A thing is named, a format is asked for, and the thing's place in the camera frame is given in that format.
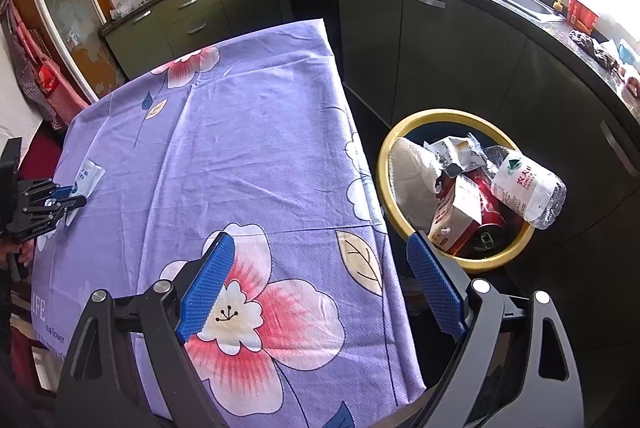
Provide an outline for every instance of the beige leaf print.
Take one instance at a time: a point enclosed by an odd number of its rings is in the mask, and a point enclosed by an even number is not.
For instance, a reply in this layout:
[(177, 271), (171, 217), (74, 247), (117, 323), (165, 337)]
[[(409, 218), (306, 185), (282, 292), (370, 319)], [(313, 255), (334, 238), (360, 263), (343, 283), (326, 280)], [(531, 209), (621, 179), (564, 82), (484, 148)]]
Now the beige leaf print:
[(340, 254), (351, 278), (367, 291), (382, 296), (380, 266), (373, 249), (359, 236), (348, 231), (336, 231)]
[(150, 119), (160, 113), (160, 111), (164, 108), (164, 104), (166, 103), (167, 98), (162, 100), (160, 103), (155, 104), (153, 107), (149, 109), (149, 112), (146, 113), (145, 119)]

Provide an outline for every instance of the drawer handle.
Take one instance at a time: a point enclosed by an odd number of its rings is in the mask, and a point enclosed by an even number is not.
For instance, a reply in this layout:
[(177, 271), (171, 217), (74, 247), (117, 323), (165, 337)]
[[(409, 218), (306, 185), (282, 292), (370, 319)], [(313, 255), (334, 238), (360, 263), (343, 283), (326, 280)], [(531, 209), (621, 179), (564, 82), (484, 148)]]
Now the drawer handle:
[(206, 25), (207, 23), (205, 22), (204, 24), (199, 25), (197, 28), (193, 28), (191, 31), (187, 31), (187, 34), (197, 33), (198, 31), (203, 30)]
[(190, 0), (190, 1), (185, 2), (184, 4), (180, 4), (180, 6), (178, 6), (178, 9), (181, 10), (183, 8), (186, 8), (190, 4), (193, 4), (194, 2), (198, 2), (198, 0)]
[(132, 24), (135, 24), (137, 21), (142, 20), (143, 18), (148, 17), (149, 15), (151, 15), (151, 10), (147, 10), (139, 17), (134, 18)]
[(414, 1), (421, 2), (422, 4), (428, 4), (428, 5), (434, 6), (436, 8), (444, 9), (444, 8), (447, 7), (447, 3), (446, 2), (437, 1), (437, 0), (414, 0)]
[(613, 137), (613, 134), (611, 134), (611, 130), (609, 129), (609, 126), (606, 124), (606, 122), (600, 122), (600, 129), (602, 130), (602, 134), (604, 134), (609, 147), (611, 147), (616, 153), (616, 156), (620, 160), (620, 163), (622, 163), (622, 166), (625, 167), (626, 171), (629, 172), (631, 177), (639, 177), (640, 172), (638, 172), (633, 163), (631, 163), (631, 160), (628, 158), (625, 151), (622, 149), (622, 147), (620, 147), (619, 142), (617, 142), (615, 137)]

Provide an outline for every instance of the silver screw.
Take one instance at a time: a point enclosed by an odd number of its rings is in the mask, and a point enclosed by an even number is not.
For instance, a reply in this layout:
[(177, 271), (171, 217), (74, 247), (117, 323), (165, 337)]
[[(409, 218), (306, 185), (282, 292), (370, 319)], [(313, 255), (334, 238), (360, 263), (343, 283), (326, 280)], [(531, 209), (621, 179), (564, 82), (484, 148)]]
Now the silver screw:
[(534, 296), (540, 303), (549, 303), (551, 301), (551, 297), (545, 291), (536, 291)]
[(158, 280), (154, 284), (154, 291), (159, 294), (164, 294), (171, 289), (171, 282), (168, 280)]
[(473, 286), (473, 288), (476, 290), (477, 293), (488, 293), (489, 290), (491, 289), (491, 286), (489, 285), (489, 283), (486, 280), (483, 280), (482, 278), (476, 278), (472, 283), (471, 286)]
[(98, 289), (98, 291), (94, 291), (91, 295), (91, 301), (96, 303), (101, 302), (105, 298), (107, 298), (107, 292), (104, 289)]

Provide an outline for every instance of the red plastic container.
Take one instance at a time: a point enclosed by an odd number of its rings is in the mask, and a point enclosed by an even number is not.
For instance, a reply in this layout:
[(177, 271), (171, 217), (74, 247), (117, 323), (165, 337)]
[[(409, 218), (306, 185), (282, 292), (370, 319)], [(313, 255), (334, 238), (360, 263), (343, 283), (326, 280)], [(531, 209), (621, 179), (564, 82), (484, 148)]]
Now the red plastic container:
[(586, 34), (591, 34), (593, 27), (596, 25), (598, 15), (592, 12), (579, 0), (569, 0), (569, 6), (567, 7), (566, 19), (575, 26), (578, 30)]

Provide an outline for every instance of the purple tablecloth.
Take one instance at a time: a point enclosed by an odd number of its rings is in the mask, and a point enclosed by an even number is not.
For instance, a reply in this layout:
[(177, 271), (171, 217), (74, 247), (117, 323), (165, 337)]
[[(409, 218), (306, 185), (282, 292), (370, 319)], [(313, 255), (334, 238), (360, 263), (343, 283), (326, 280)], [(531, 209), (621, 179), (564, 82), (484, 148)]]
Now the purple tablecloth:
[[(143, 292), (218, 231), (236, 261), (186, 348), (232, 427), (367, 427), (424, 391), (380, 205), (322, 21), (154, 69), (73, 121), (55, 180), (105, 174), (38, 239), (33, 324), (64, 355), (91, 291)], [(152, 409), (169, 416), (142, 338)]]

